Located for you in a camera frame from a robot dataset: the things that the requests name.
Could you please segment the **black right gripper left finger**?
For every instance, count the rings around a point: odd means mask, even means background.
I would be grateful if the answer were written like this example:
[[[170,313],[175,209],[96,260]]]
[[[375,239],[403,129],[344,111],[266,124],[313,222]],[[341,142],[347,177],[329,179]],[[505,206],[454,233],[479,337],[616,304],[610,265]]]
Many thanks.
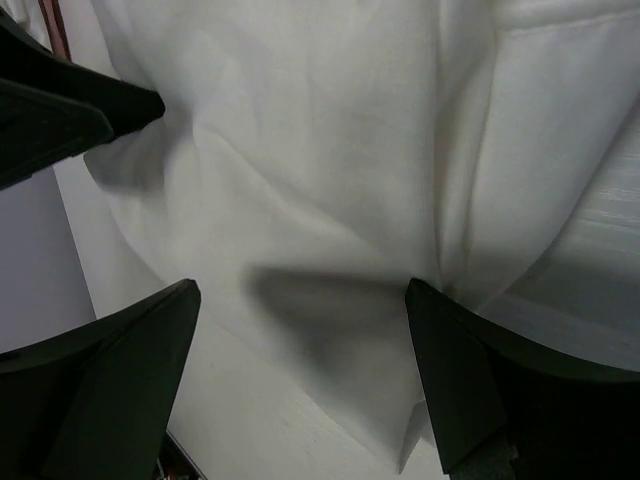
[[[184,279],[2,353],[2,478],[151,478],[200,305],[197,283]]]

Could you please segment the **white printed t-shirt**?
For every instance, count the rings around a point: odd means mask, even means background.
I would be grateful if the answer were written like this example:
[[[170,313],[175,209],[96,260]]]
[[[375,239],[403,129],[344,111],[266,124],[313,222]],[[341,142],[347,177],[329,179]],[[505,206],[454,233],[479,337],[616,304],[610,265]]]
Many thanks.
[[[402,466],[404,292],[556,344],[639,335],[635,1],[97,1],[162,118],[86,155],[127,243]]]

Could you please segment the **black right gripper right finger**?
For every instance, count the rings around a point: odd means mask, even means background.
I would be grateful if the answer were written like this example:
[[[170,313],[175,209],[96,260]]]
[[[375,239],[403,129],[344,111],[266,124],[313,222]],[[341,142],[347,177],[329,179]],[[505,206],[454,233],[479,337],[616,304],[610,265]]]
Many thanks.
[[[419,279],[409,282],[405,305],[448,477],[638,477],[636,372],[543,346]]]

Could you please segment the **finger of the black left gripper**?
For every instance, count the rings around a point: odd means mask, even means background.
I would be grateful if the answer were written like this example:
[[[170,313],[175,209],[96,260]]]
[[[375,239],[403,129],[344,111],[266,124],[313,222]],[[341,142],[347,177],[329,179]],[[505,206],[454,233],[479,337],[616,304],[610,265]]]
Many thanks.
[[[55,55],[5,11],[1,13],[1,78],[97,108],[115,137],[138,131],[165,112],[157,92]]]
[[[112,138],[98,109],[20,83],[1,81],[1,188]]]

